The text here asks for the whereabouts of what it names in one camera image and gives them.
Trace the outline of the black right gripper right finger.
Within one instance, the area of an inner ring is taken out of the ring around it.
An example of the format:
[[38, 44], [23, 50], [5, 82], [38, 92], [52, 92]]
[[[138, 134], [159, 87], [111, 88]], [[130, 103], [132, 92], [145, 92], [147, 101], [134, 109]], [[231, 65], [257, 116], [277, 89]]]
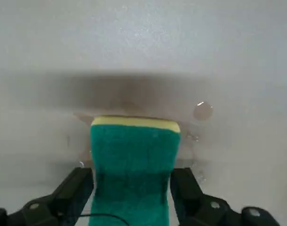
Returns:
[[181, 226], [275, 226], [277, 221], [266, 210], [248, 206], [240, 213], [223, 199], [202, 192], [190, 168], [174, 169], [170, 191]]

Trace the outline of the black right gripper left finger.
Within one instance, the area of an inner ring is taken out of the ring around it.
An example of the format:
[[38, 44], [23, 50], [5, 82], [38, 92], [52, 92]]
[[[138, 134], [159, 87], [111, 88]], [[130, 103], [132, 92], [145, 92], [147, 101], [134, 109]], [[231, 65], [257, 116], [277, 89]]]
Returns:
[[0, 226], [74, 226], [94, 189], [90, 168], [75, 168], [50, 195], [8, 214], [0, 208]]

